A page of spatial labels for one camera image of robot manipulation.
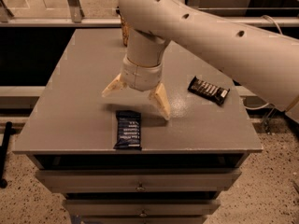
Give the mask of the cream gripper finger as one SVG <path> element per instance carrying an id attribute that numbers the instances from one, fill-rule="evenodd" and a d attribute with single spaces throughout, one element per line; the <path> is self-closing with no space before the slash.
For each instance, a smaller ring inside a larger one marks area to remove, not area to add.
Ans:
<path id="1" fill-rule="evenodd" d="M 163 83 L 159 83 L 149 93 L 149 101 L 159 111 L 165 120 L 170 120 L 171 108 Z"/>
<path id="2" fill-rule="evenodd" d="M 117 75 L 102 91 L 103 97 L 108 97 L 112 92 L 121 91 L 127 87 L 127 84 Z"/>

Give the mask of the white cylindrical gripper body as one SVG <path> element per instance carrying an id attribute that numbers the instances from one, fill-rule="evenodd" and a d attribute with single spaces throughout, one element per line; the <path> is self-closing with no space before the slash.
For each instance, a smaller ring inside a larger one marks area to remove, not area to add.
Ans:
<path id="1" fill-rule="evenodd" d="M 154 67 L 143 67 L 124 57 L 121 66 L 121 81 L 131 89 L 149 91 L 161 82 L 162 71 L 161 64 Z"/>

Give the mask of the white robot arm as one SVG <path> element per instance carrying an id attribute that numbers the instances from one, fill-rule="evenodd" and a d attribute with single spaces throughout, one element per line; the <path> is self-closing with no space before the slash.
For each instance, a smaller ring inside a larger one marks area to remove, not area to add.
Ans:
<path id="1" fill-rule="evenodd" d="M 298 120 L 296 39 L 192 9 L 183 0 L 119 0 L 119 8 L 129 24 L 127 53 L 121 73 L 103 90 L 104 96 L 126 87 L 149 91 L 149 98 L 169 119 L 161 78 L 164 50 L 174 41 Z"/>

